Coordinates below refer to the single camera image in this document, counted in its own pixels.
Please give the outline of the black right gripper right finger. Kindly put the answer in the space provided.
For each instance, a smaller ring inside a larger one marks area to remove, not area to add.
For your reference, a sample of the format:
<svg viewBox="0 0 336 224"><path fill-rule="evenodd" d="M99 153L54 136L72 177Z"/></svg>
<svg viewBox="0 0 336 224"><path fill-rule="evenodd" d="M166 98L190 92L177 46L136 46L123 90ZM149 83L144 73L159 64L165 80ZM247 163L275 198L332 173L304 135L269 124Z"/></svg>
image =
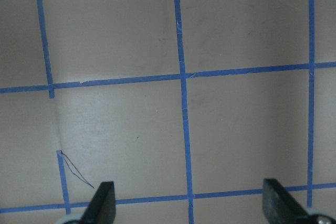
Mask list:
<svg viewBox="0 0 336 224"><path fill-rule="evenodd" d="M263 213L271 224L314 223L314 217L276 179L263 180Z"/></svg>

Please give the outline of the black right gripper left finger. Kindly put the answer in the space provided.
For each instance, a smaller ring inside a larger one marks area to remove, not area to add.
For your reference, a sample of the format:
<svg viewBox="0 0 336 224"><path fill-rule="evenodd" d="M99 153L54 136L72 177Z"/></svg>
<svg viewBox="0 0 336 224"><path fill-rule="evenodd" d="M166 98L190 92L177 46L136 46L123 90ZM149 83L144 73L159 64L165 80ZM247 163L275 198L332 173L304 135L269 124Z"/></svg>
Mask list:
<svg viewBox="0 0 336 224"><path fill-rule="evenodd" d="M112 224L115 216L114 182L102 182L83 213L80 223Z"/></svg>

